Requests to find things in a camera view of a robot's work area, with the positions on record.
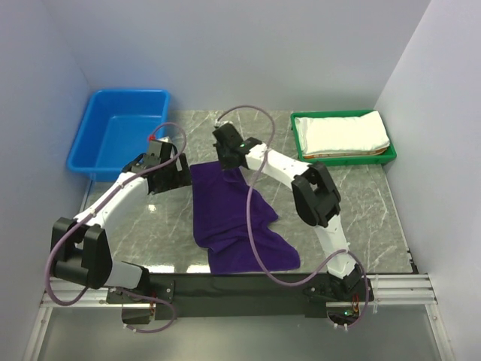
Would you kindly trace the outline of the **purple towel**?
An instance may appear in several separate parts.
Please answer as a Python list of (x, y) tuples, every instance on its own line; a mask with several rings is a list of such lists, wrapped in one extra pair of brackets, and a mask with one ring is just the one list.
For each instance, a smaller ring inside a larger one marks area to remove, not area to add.
[[(215, 275), (261, 272), (247, 229), (249, 186), (238, 168), (222, 170), (218, 162), (190, 167), (192, 175), (193, 238), (207, 250)], [(269, 226), (278, 220), (274, 209), (254, 190), (251, 222), (256, 249), (271, 272), (300, 267), (297, 250)]]

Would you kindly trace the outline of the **white towel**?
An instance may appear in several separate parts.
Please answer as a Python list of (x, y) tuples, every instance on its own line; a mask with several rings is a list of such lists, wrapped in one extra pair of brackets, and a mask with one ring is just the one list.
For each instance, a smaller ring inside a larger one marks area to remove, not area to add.
[(302, 155), (369, 151), (390, 146), (377, 111), (351, 117), (295, 117)]

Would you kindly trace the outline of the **orange Doraemon towel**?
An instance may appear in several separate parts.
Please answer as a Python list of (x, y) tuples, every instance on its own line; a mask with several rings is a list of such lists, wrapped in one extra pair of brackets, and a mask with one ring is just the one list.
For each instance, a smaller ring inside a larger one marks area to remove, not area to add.
[(376, 150), (369, 151), (336, 151), (333, 153), (317, 153), (310, 155), (303, 155), (305, 159), (318, 159), (318, 158), (339, 158), (339, 157), (356, 157), (356, 156), (378, 156), (384, 153), (388, 148), (383, 147)]

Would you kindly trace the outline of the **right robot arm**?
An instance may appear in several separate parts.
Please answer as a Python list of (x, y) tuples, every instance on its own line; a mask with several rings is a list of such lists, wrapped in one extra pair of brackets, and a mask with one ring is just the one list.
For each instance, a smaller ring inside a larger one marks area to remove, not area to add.
[(325, 253), (317, 269), (305, 279), (296, 282), (275, 278), (263, 263), (255, 246), (251, 226), (250, 202), (253, 189), (247, 194), (247, 228), (250, 246), (262, 271), (274, 282), (296, 287), (306, 284), (326, 267), (335, 298), (347, 300), (357, 291), (358, 285), (365, 286), (369, 296), (369, 283), (364, 267), (349, 250), (340, 220), (340, 193), (326, 166), (321, 162), (306, 163), (289, 158), (256, 138), (242, 139), (230, 123), (218, 126), (213, 135), (214, 147), (223, 169), (240, 166), (253, 170), (252, 182), (262, 173), (287, 186), (291, 191), (298, 216), (312, 226)]

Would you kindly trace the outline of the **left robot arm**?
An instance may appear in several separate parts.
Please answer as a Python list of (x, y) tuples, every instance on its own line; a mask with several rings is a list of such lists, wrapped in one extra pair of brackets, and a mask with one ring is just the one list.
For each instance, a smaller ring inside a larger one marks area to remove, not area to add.
[(123, 288), (133, 302), (151, 293), (147, 268), (113, 260), (108, 236), (124, 215), (148, 195), (191, 185), (186, 155), (169, 138), (153, 139), (126, 165), (112, 186), (89, 208), (53, 225), (46, 277), (87, 289)]

